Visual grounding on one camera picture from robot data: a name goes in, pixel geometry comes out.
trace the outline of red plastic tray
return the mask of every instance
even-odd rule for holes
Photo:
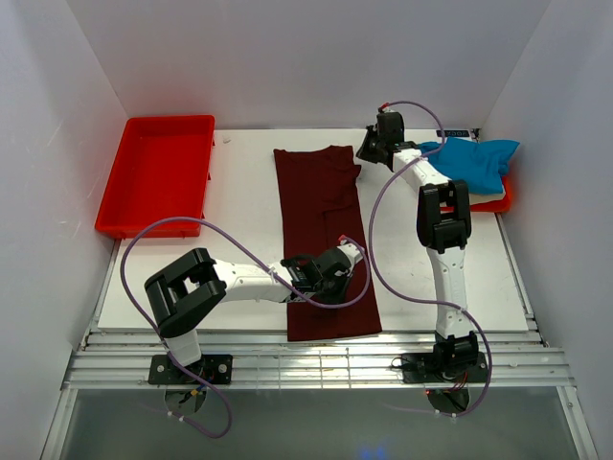
[[[128,120],[96,229],[117,239],[133,238],[162,218],[201,218],[214,129],[212,115]],[[147,237],[199,234],[197,223],[173,222],[151,230]]]
[[[489,203],[479,203],[470,206],[473,213],[506,213],[513,203],[513,188],[511,181],[506,175],[502,176],[502,185],[505,188],[505,195],[502,199],[490,201]],[[444,212],[452,211],[452,208],[443,207]]]

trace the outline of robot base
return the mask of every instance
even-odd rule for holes
[[[187,369],[213,385],[227,385],[232,381],[232,355],[202,355]],[[150,385],[199,385],[174,367],[167,355],[155,355],[151,359],[147,382]]]
[[[452,375],[436,368],[432,353],[405,353],[400,356],[400,362],[404,383],[453,383],[464,372],[467,373],[466,383],[485,383],[488,376],[488,365],[483,353],[478,354],[476,364]]]

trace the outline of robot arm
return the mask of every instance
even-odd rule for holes
[[[379,111],[376,126],[367,126],[358,158],[384,163],[399,171],[420,157],[414,142],[405,142],[404,124],[399,113]],[[437,300],[467,309],[465,294],[465,246],[470,236],[468,187],[439,173],[426,159],[402,174],[418,193],[417,228],[421,244],[432,264]],[[442,204],[453,209],[443,213]],[[438,305],[434,365],[441,372],[463,372],[477,361],[477,337],[461,311]]]
[[[301,255],[269,266],[306,297],[317,295],[324,303],[340,304],[361,260],[359,250],[342,241],[319,257]],[[193,249],[151,276],[145,291],[160,335],[183,366],[201,358],[195,328],[217,304],[303,301],[259,266],[215,260],[204,248]]]
[[[400,151],[394,155],[394,171],[399,171],[418,157],[420,157],[419,150],[410,149]],[[425,201],[431,199],[433,201],[431,214],[435,215],[435,220],[437,220],[438,217],[436,215],[439,214],[443,225],[444,219],[453,219],[455,222],[458,221],[457,218],[453,217],[453,213],[450,213],[448,218],[440,214],[439,193],[450,187],[450,181],[447,176],[438,172],[427,160],[424,159],[419,161],[413,168],[409,168],[405,171],[401,177],[420,195],[421,214],[425,213],[425,209],[423,209],[427,206]],[[428,221],[429,218],[427,216],[418,216],[420,240],[423,239],[423,234],[426,232],[426,229],[423,228],[426,222],[422,222],[423,220]],[[468,227],[467,233],[469,234],[470,214],[461,218],[460,226],[456,228],[465,228],[466,221]],[[437,244],[433,241],[434,236],[431,237],[432,241],[426,240],[421,241],[421,243],[426,246],[426,252],[432,264],[437,300],[452,302],[467,309],[464,259],[468,235],[462,234],[462,231],[460,233],[461,236],[457,241],[451,241],[448,244],[443,243],[441,247],[437,247]],[[472,331],[472,328],[470,322],[465,319],[461,311],[445,305],[438,305],[436,331],[443,338],[448,338],[451,335],[463,337],[468,335],[470,331]]]

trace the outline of cable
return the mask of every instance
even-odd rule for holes
[[[458,410],[459,410],[461,413],[462,413],[462,412],[464,412],[464,411],[466,411],[466,408],[465,408],[465,407],[463,407],[463,406],[461,406],[461,405],[460,405],[460,403],[459,403],[459,402],[457,402],[457,401],[455,400],[455,398],[454,398],[454,397],[453,397],[451,394],[449,394],[449,393],[444,393],[444,392],[443,392],[443,395],[444,395],[444,396],[445,396],[445,397],[446,397],[446,398],[449,400],[449,402],[450,402],[450,403],[451,403],[451,404],[452,404],[452,405],[453,405],[453,406],[454,406],[456,409],[458,409]]]
[[[425,105],[422,105],[421,103],[415,103],[413,101],[394,101],[392,103],[385,103],[378,110],[382,111],[384,108],[390,107],[392,105],[399,105],[399,104],[414,105],[414,106],[419,107],[422,110],[425,110],[426,112],[428,112],[430,114],[430,116],[434,119],[434,121],[436,122],[436,124],[439,127],[439,129],[441,130],[441,144],[436,149],[430,150],[427,153],[422,153],[421,156],[419,156],[418,158],[410,161],[406,166],[400,168],[397,172],[395,172],[392,175],[392,177],[390,177],[390,179],[381,188],[381,191],[379,192],[379,195],[376,197],[375,206],[373,206],[373,210],[371,211],[371,218],[370,218],[369,224],[368,224],[368,252],[369,252],[370,262],[371,262],[371,266],[373,267],[373,270],[375,271],[375,275],[378,278],[378,280],[381,282],[381,284],[383,286],[385,286],[385,288],[387,290],[392,292],[396,297],[399,297],[400,299],[406,300],[408,302],[414,302],[414,303],[418,303],[418,304],[427,304],[427,305],[445,305],[445,306],[451,307],[452,309],[459,310],[474,325],[474,327],[477,329],[477,332],[479,333],[479,335],[483,338],[483,343],[484,343],[484,345],[486,347],[486,352],[487,352],[487,355],[488,355],[488,363],[489,363],[488,374],[486,376],[486,383],[484,384],[483,391],[479,395],[479,398],[477,398],[477,401],[475,401],[475,403],[471,407],[469,407],[466,410],[460,412],[459,414],[451,414],[451,413],[441,412],[443,415],[445,415],[447,417],[456,417],[456,416],[457,417],[462,417],[464,415],[468,415],[471,412],[473,412],[481,404],[481,402],[485,398],[486,394],[488,393],[489,385],[491,384],[491,371],[492,371],[492,367],[493,367],[493,359],[492,359],[492,355],[491,355],[491,348],[489,347],[489,342],[488,342],[488,339],[486,338],[486,333],[484,333],[483,329],[481,329],[481,326],[479,325],[479,323],[477,322],[477,320],[474,318],[474,316],[471,313],[469,313],[466,309],[463,309],[459,305],[454,304],[453,302],[445,302],[445,301],[441,301],[441,300],[418,299],[418,298],[415,298],[415,297],[410,297],[408,295],[404,295],[401,292],[398,292],[392,286],[390,286],[390,284],[383,278],[383,275],[379,271],[379,268],[378,268],[378,266],[376,264],[375,248],[373,246],[373,240],[374,240],[373,239],[373,233],[374,233],[374,228],[375,228],[376,211],[377,211],[377,209],[379,207],[379,204],[381,203],[381,199],[383,198],[383,195],[385,195],[385,192],[387,192],[387,190],[390,188],[392,183],[396,179],[398,179],[405,171],[407,171],[409,168],[411,168],[413,165],[415,165],[421,159],[426,158],[426,157],[428,157],[430,155],[433,155],[433,154],[438,153],[439,151],[441,151],[441,149],[444,147],[444,143],[445,143],[444,129],[443,129],[443,124],[441,123],[441,120],[439,119],[439,117],[436,116],[436,114],[432,110],[430,110]],[[405,411],[405,412],[432,413],[431,411],[427,411],[427,410],[411,409],[411,408],[404,408],[404,407],[396,407],[396,406],[393,406],[393,405],[387,405],[387,407],[392,408],[394,410],[400,410],[400,411]]]
[[[160,330],[157,327],[157,324],[155,324],[155,321],[153,321],[153,319],[147,314],[147,312],[143,309],[143,307],[141,307],[141,305],[138,303],[138,300],[136,300],[136,297],[134,297],[134,294],[132,294],[132,291],[130,290],[129,285],[127,284],[127,278],[125,277],[125,263],[127,262],[127,256],[132,251],[132,248],[134,247],[134,245],[138,242],[138,240],[140,238],[142,238],[144,235],[146,235],[148,232],[150,232],[152,229],[154,229],[155,227],[157,227],[159,225],[163,225],[163,224],[169,223],[169,222],[177,222],[177,221],[196,222],[196,223],[199,223],[200,225],[204,225],[205,227],[209,227],[210,229],[216,231],[219,235],[224,237],[226,240],[228,240],[234,246],[236,246],[238,249],[240,249],[242,252],[244,252],[262,270],[264,270],[267,273],[271,273],[272,276],[275,278],[275,280],[277,280],[279,283],[281,283],[286,288],[291,290],[294,294],[296,294],[298,297],[303,299],[305,302],[307,302],[310,305],[313,305],[315,307],[319,307],[321,309],[342,309],[342,308],[349,307],[349,306],[359,302],[362,299],[362,297],[364,297],[364,295],[366,294],[366,291],[368,290],[369,284],[371,283],[371,267],[370,267],[370,264],[368,262],[368,257],[366,255],[366,252],[364,251],[364,248],[362,248],[362,246],[360,246],[357,242],[355,242],[354,240],[352,240],[349,237],[344,237],[344,238],[348,242],[350,242],[351,244],[354,244],[355,247],[357,247],[357,250],[359,251],[359,253],[362,256],[362,259],[364,260],[364,264],[366,266],[366,283],[364,284],[364,288],[359,293],[359,295],[357,297],[355,297],[353,300],[351,300],[349,302],[345,302],[343,304],[328,305],[328,304],[321,304],[319,302],[315,302],[315,301],[309,299],[308,297],[306,297],[302,292],[300,292],[298,289],[296,289],[294,286],[292,286],[290,283],[288,283],[286,280],[284,280],[277,273],[272,271],[268,267],[268,265],[266,265],[258,257],[256,257],[251,251],[249,251],[249,249],[247,249],[240,242],[235,240],[232,236],[230,236],[228,233],[226,233],[225,231],[223,231],[222,229],[220,229],[216,225],[213,225],[212,223],[207,222],[206,220],[201,219],[201,218],[188,218],[188,217],[162,218],[162,219],[158,220],[157,222],[153,222],[151,225],[149,225],[148,227],[143,229],[127,245],[127,247],[125,249],[125,253],[122,256],[122,260],[121,260],[121,263],[120,263],[119,273],[120,273],[120,278],[122,279],[122,286],[124,287],[125,294],[127,295],[128,299],[130,299],[130,302],[132,303],[132,305],[134,305],[136,310],[146,319],[146,321],[149,323],[149,325],[152,327],[152,329],[155,331],[155,333],[160,337],[160,339],[162,340],[162,343],[164,344],[165,347],[166,347],[166,343],[164,341],[164,338],[160,335]],[[221,400],[223,401],[223,405],[225,405],[226,410],[228,412],[228,423],[226,424],[226,427],[223,430],[221,430],[219,433],[214,433],[214,432],[209,431],[208,429],[206,429],[204,426],[202,426],[198,422],[195,422],[193,420],[184,418],[180,414],[177,415],[174,412],[172,412],[172,415],[174,415],[175,417],[179,418],[180,421],[187,422],[189,425],[193,426],[198,431],[200,431],[202,434],[204,434],[205,436],[208,436],[210,438],[221,438],[221,437],[225,436],[228,433],[228,431],[230,431],[230,428],[232,427],[232,421],[233,421],[232,407],[230,406],[230,402],[228,401],[226,396],[216,386],[212,385],[211,383],[207,382],[206,380],[202,379],[200,376],[197,376],[192,371],[190,371],[189,369],[187,369],[184,366],[182,366],[181,364],[179,364],[179,362],[176,360],[176,358],[174,357],[174,355],[172,354],[172,352],[170,350],[168,350],[168,356],[169,356],[169,359],[172,362],[172,364],[174,364],[174,366],[177,369],[179,369],[181,372],[183,372],[188,377],[191,377],[193,380],[198,381],[201,385],[204,385],[204,386],[210,388],[211,390],[213,390],[221,398]]]
[[[456,381],[451,388],[449,388],[448,390],[444,390],[444,391],[447,391],[447,392],[460,391],[465,387],[467,380],[468,380],[468,371],[464,372],[464,375],[462,376],[462,380]]]

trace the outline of white cable tie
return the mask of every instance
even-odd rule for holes
[[[268,274],[270,275],[270,281],[273,285],[277,283],[277,280],[275,280],[275,273],[277,273],[277,269],[274,266],[271,266],[268,270]]]

